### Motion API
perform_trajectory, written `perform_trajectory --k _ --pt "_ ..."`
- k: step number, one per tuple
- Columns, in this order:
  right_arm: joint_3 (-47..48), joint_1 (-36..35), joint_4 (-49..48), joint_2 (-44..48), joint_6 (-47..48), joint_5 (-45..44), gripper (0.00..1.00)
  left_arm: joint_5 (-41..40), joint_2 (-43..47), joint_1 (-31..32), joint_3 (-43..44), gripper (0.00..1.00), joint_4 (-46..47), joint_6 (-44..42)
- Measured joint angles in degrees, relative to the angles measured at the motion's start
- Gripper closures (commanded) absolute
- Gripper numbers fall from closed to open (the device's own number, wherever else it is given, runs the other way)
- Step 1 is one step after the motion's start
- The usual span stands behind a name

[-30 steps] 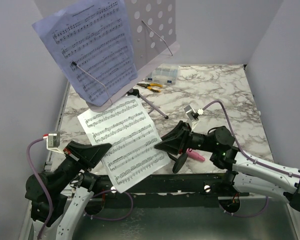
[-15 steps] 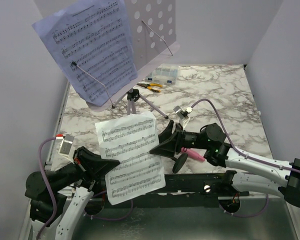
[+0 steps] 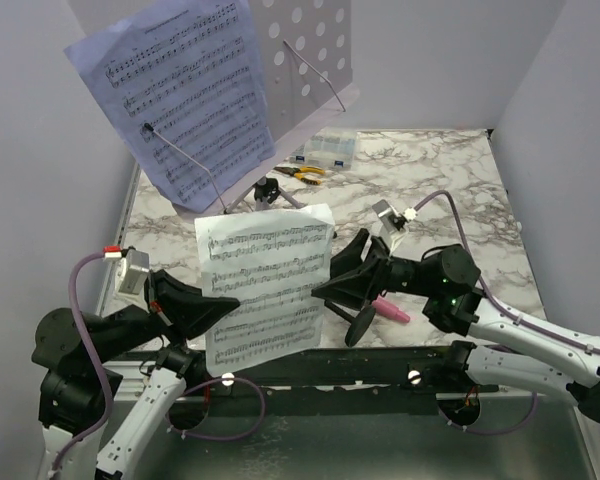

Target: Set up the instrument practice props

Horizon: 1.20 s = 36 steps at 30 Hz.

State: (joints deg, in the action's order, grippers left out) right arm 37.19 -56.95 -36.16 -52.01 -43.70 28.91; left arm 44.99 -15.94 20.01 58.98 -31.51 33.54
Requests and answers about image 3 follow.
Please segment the white sheet music page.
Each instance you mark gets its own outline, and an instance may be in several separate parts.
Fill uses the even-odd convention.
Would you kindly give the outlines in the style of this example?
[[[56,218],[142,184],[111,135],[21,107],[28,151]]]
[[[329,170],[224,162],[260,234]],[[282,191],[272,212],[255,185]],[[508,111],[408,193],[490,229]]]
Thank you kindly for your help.
[[[326,204],[196,219],[204,296],[239,302],[205,334],[212,376],[320,344],[334,227]]]

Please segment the lilac sheet music page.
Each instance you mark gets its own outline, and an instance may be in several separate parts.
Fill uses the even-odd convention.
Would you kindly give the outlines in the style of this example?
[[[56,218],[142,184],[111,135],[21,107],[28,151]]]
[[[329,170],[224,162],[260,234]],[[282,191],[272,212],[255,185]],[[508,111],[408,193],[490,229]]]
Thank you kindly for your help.
[[[204,212],[275,152],[246,1],[157,1],[64,53],[180,208]]]

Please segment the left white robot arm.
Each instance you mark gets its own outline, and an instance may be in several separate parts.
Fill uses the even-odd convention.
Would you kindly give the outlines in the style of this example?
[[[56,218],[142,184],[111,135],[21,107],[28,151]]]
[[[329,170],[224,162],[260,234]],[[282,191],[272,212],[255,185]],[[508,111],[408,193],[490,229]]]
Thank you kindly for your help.
[[[141,292],[144,307],[83,317],[101,362],[155,338],[169,342],[159,350],[140,398],[109,440],[103,434],[122,374],[93,365],[71,309],[55,309],[40,321],[32,353],[33,363],[47,371],[40,387],[45,456],[39,478],[133,478],[176,399],[194,393],[208,379],[204,355],[187,343],[236,310],[239,300],[206,297],[164,270],[149,272]]]

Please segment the lilac music stand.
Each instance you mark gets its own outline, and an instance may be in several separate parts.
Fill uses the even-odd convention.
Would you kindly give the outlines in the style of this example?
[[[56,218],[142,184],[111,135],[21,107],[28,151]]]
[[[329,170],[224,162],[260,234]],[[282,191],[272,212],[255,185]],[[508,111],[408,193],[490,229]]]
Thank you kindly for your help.
[[[350,1],[251,1],[275,155],[202,214],[233,211],[275,166],[350,109],[359,96],[351,65]]]

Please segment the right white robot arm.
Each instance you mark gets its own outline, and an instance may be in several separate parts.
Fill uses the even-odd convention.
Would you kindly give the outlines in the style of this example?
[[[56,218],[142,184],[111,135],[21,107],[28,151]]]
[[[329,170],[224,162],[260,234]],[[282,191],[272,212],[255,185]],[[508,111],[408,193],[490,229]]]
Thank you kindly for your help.
[[[390,254],[361,230],[331,260],[328,281],[312,295],[331,308],[358,311],[353,345],[366,331],[371,303],[402,293],[426,300],[423,315],[438,330],[459,335],[440,367],[449,390],[500,385],[554,395],[600,424],[600,336],[569,330],[508,306],[477,285],[481,271],[459,244],[419,260]]]

